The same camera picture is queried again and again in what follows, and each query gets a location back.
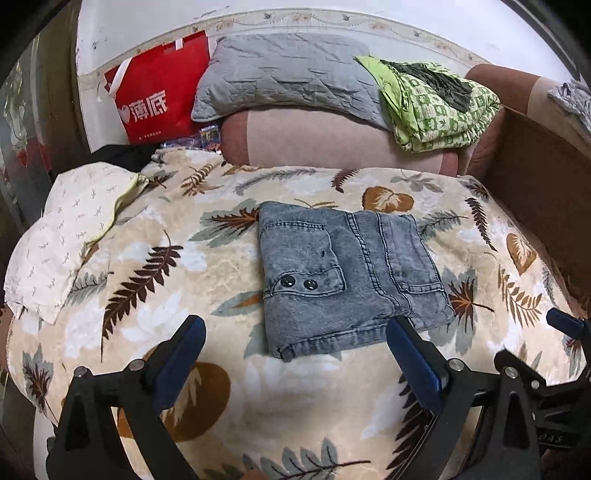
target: white heart logo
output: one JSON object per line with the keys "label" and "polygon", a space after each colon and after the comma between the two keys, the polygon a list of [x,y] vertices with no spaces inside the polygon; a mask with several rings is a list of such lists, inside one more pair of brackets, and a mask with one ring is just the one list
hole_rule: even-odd
{"label": "white heart logo", "polygon": [[119,116],[121,117],[123,122],[125,124],[128,124],[129,123],[129,116],[131,114],[129,111],[129,107],[127,105],[124,105],[123,108],[118,108],[117,110],[119,111]]}

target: gray denim jeans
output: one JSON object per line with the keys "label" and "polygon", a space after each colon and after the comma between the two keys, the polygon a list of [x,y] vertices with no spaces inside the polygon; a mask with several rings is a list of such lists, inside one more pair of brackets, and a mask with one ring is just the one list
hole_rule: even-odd
{"label": "gray denim jeans", "polygon": [[453,318],[410,215],[264,202],[259,240],[269,351],[285,361],[383,342],[396,315],[417,330]]}

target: gray pillow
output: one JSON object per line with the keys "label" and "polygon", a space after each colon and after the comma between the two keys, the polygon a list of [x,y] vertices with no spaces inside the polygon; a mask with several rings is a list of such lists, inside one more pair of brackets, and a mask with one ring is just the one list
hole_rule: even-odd
{"label": "gray pillow", "polygon": [[209,122],[254,106],[292,105],[348,113],[392,130],[378,84],[357,55],[369,55],[369,48],[339,35],[225,37],[199,80],[191,119]]}

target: beige bedspread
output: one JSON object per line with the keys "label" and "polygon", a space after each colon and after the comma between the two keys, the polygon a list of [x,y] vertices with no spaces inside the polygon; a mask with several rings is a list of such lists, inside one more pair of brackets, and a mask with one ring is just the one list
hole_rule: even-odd
{"label": "beige bedspread", "polygon": [[[413,397],[386,344],[290,363],[267,354],[257,237],[264,200],[414,215],[456,314],[425,338],[483,371],[495,371],[502,348],[550,383],[582,367],[580,345],[545,321],[552,306],[571,312],[553,274],[471,177],[232,167],[203,151],[158,159],[144,170],[147,192],[98,242],[55,325],[33,312],[14,321],[10,373],[53,421],[75,367],[120,370],[193,313],[207,324],[207,343],[163,421],[200,478],[262,469],[273,479],[381,479],[401,463],[428,415],[408,415]],[[118,426],[134,468],[149,478],[121,414]]]}

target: black cloth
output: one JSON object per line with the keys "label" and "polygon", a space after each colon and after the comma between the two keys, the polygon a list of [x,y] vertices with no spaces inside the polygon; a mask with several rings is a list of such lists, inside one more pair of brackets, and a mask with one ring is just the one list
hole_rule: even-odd
{"label": "black cloth", "polygon": [[394,61],[381,61],[399,73],[406,73],[424,81],[435,90],[442,100],[458,112],[466,113],[469,110],[470,94],[472,93],[472,85],[469,83],[461,82],[444,73],[429,70],[423,63],[402,64]]}
{"label": "black cloth", "polygon": [[105,145],[91,155],[91,161],[103,161],[139,173],[159,147],[160,144]]}

